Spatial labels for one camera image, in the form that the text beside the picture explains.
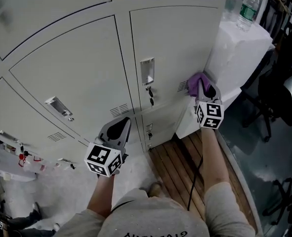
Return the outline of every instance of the purple cloth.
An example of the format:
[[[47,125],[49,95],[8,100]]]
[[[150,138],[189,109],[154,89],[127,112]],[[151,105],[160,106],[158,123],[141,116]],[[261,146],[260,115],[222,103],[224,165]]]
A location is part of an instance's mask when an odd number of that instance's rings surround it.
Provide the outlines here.
[[[188,86],[189,86],[189,93],[191,97],[197,97],[198,96],[198,83],[199,79],[203,81],[205,92],[208,92],[210,87],[210,82],[207,76],[204,75],[203,72],[198,72],[195,75],[191,76],[191,78],[188,80]]]

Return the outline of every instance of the brown shoe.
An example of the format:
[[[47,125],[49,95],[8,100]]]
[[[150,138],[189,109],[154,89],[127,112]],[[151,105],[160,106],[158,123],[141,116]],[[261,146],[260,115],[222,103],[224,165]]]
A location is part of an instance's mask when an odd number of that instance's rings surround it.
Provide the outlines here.
[[[159,197],[162,193],[162,184],[160,182],[152,183],[149,189],[148,197]]]

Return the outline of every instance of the black pants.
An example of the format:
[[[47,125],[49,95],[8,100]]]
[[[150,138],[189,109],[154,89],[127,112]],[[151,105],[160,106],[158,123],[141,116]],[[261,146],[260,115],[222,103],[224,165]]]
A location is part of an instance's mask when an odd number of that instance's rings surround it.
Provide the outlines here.
[[[8,221],[8,231],[11,236],[11,232],[19,232],[22,237],[52,237],[55,231],[38,230],[36,228],[25,229],[32,226],[41,219],[40,214],[37,211],[33,211],[26,218],[15,218]]]

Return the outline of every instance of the person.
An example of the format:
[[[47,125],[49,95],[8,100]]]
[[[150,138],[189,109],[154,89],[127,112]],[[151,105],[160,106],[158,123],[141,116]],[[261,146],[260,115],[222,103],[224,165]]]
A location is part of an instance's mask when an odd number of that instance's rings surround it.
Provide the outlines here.
[[[37,202],[33,204],[33,211],[25,218],[15,218],[3,222],[3,229],[0,229],[0,237],[52,237],[59,230],[60,226],[54,224],[54,229],[38,230],[35,228],[25,229],[42,219],[40,207]]]
[[[170,198],[128,192],[111,210],[114,176],[100,176],[87,209],[55,237],[254,237],[240,211],[212,129],[202,128],[206,222]]]

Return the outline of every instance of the gray floor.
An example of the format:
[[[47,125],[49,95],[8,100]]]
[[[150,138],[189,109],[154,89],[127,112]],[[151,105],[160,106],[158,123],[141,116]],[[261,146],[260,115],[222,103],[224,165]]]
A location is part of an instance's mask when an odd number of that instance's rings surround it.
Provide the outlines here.
[[[131,189],[148,187],[154,181],[155,175],[145,155],[142,152],[131,154],[121,167],[120,174],[115,177],[112,204]],[[37,180],[26,183],[1,180],[7,213],[13,218],[27,216],[32,211],[33,202],[37,201],[45,219],[33,227],[46,230],[51,230],[56,222],[63,225],[76,212],[84,210],[96,182],[96,174],[85,166],[75,170],[58,169],[50,176],[40,175]]]
[[[280,118],[272,122],[272,138],[265,143],[263,138],[267,136],[267,130],[263,116],[248,128],[241,125],[242,120],[254,111],[248,100],[237,99],[226,110],[220,132],[248,183],[263,232],[267,237],[281,237],[288,227],[288,213],[283,215],[279,225],[272,226],[278,212],[269,217],[263,217],[262,212],[280,198],[272,182],[292,177],[292,126],[287,126]]]

